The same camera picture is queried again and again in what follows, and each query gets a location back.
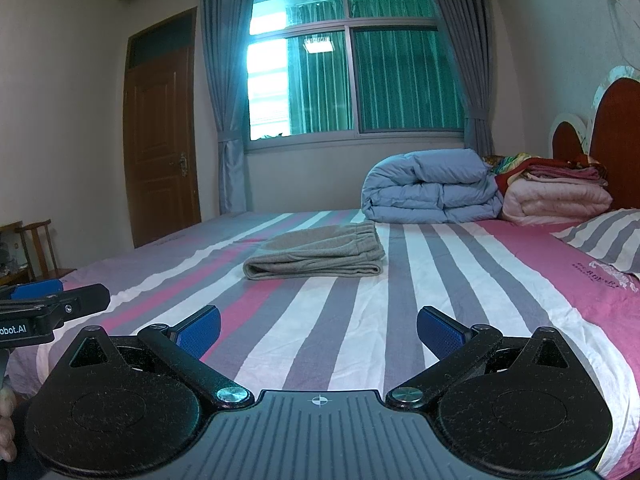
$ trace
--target folded pink blanket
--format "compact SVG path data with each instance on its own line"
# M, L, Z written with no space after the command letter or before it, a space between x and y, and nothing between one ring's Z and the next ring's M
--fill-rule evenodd
M599 180L600 173L597 168L593 166L590 168L584 168L583 170L572 170L571 168L555 168L553 166L543 166L541 164L533 164L529 166L528 170L530 174L535 176L542 176L545 178L579 178L581 180Z
M598 180L584 180L582 178L569 178L569 177L565 177L565 176L555 176L555 177L550 177L550 176L536 176L532 173L528 173L527 171L525 171L524 173L522 173L522 176L528 180L533 180L536 182L555 182L555 183L564 183L564 184L588 184L589 186L601 186L601 187L607 187L609 185L609 183L604 180L603 178L600 178Z
M611 202L611 195L593 184L520 178L504 195L502 218L519 225L584 222L604 213Z

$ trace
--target window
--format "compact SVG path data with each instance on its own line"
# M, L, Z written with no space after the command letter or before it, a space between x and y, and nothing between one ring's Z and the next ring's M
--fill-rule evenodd
M255 0L250 33L251 140L462 130L432 0Z

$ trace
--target green curtain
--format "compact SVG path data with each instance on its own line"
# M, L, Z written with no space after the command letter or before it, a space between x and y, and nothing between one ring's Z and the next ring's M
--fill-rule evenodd
M334 19L340 0L289 7L289 20ZM431 0L350 0L354 17L432 16ZM353 127L343 32L329 37L334 51L308 54L310 36L287 40L292 134ZM464 110L438 33L370 30L354 34L363 130L462 128Z
M342 1L287 9L287 23L309 23L342 17ZM307 38L329 38L332 52L309 54ZM287 39L289 121L291 135L353 128L344 32L324 32Z
M382 18L386 16L434 16L433 0L349 0L354 18Z
M372 30L354 38L363 130L463 127L437 32Z

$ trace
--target wooden chair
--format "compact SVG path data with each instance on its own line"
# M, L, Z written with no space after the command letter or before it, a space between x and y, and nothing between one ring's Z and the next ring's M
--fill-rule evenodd
M53 279L62 278L62 276L66 276L68 273L73 272L75 270L75 269L59 269L58 268L58 264L56 263L56 256L53 253L53 246L51 245L51 236L49 235L49 224L51 224L51 219L45 220L44 222L36 222L33 224L17 227L15 229L15 232L20 234L20 239L22 240L22 246L24 248L24 255L27 257L27 265L29 266L29 273L31 275L31 280L34 282L37 282L39 280L53 280ZM47 236L47 245L49 246L51 263L53 263L52 270L49 270L49 266L47 265L47 258L42 248L40 233L38 232L38 229L40 229L41 227L44 227L44 232ZM27 249L26 238L24 235L25 232L27 231L31 232L31 241L33 243L33 247L36 250L36 256L38 257L40 272L42 273L39 276L36 276L36 273L33 270L33 264L31 263L31 258L29 256L29 251Z

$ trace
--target curtain tie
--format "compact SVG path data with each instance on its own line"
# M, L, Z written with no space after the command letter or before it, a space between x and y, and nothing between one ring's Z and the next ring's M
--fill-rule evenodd
M475 106L470 106L469 108L466 109L466 118L478 119L480 121L488 121L489 110L485 108L477 108Z
M218 142L229 142L230 140L242 140L242 131L222 130L218 132Z

